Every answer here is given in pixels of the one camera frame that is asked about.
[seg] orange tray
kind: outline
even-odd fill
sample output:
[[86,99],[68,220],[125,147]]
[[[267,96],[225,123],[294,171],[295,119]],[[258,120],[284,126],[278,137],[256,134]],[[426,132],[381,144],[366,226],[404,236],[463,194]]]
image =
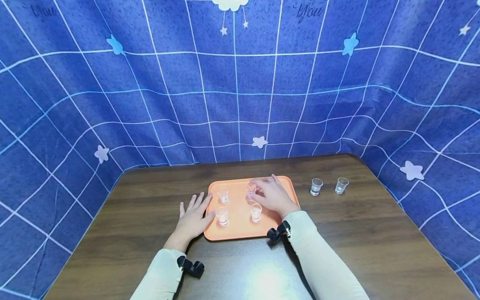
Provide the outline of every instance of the orange tray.
[[[300,206],[290,178],[278,176],[278,179],[293,202]],[[234,240],[265,237],[270,228],[276,229],[280,225],[282,222],[280,215],[265,207],[262,207],[262,218],[260,221],[258,223],[252,221],[250,205],[256,202],[247,198],[246,188],[250,180],[252,179],[224,180],[210,184],[208,192],[212,193],[213,198],[207,207],[206,213],[219,207],[225,207],[228,209],[228,224],[224,227],[220,226],[217,217],[215,217],[214,221],[204,231],[207,239]],[[228,203],[226,204],[220,202],[220,197],[217,193],[220,187],[228,188]]]

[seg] empty glass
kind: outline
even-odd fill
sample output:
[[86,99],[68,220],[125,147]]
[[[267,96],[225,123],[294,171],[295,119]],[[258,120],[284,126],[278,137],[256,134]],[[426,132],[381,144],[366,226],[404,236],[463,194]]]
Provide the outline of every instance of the empty glass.
[[220,226],[226,226],[228,224],[228,210],[224,207],[219,207],[215,211],[215,215],[218,218]]
[[250,201],[253,201],[253,194],[255,194],[255,191],[257,189],[256,185],[247,185],[247,198]]
[[312,196],[318,196],[318,194],[320,194],[320,189],[322,188],[323,184],[324,182],[318,178],[312,179],[312,188],[310,188],[310,194]]
[[346,178],[340,177],[336,183],[335,192],[337,194],[343,194],[345,188],[348,185],[348,180]]
[[218,196],[220,196],[221,203],[228,202],[228,189],[226,187],[221,187],[218,189]]
[[250,212],[252,213],[252,221],[258,223],[262,218],[262,206],[258,203],[250,205]]

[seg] cream sleeve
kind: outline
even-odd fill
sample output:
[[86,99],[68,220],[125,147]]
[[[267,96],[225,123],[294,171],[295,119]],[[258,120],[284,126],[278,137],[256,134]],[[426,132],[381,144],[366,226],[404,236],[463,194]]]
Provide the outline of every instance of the cream sleeve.
[[180,256],[185,253],[169,249],[158,251],[130,300],[171,300],[183,273],[177,265]]
[[318,300],[369,299],[355,275],[318,233],[306,212],[290,213],[284,220],[290,224],[289,241]]

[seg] wood grain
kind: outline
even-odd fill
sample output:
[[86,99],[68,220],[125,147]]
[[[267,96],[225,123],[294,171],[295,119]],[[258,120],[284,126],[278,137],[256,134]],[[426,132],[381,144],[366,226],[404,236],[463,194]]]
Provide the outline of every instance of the wood grain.
[[[290,177],[303,210],[372,299],[474,299],[370,170],[350,155],[143,168],[120,179],[48,292],[47,300],[129,299],[178,220],[178,205],[217,180]],[[311,179],[324,181],[320,196]],[[336,179],[350,181],[334,192]],[[191,260],[200,280],[184,276],[176,298],[311,299],[288,242],[197,238]]]

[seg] grid pattern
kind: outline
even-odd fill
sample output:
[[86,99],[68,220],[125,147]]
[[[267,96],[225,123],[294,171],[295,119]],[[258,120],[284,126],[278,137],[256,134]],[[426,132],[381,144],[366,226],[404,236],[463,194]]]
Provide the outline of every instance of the grid pattern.
[[0,1],[0,298],[131,168],[353,153],[480,299],[475,1]]

